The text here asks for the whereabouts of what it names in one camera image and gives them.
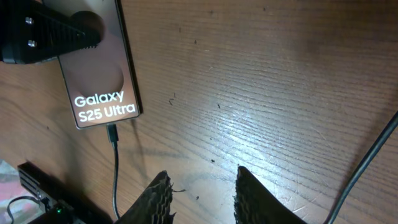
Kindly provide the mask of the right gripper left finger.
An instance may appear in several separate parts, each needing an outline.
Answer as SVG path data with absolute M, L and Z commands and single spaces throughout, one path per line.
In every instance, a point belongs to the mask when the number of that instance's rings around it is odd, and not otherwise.
M 115 224 L 172 224 L 173 189 L 166 170 L 159 172 L 130 209 Z

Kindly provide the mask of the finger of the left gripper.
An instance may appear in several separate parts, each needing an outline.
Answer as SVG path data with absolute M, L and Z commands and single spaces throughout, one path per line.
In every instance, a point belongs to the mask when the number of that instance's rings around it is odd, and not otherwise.
M 1 0 L 1 61 L 43 62 L 95 48 L 100 33 L 32 0 Z

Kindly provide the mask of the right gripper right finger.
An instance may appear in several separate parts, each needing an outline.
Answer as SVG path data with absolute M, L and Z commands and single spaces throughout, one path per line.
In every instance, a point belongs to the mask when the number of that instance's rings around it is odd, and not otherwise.
M 238 224 L 305 223 L 280 203 L 244 166 L 238 167 L 234 217 Z

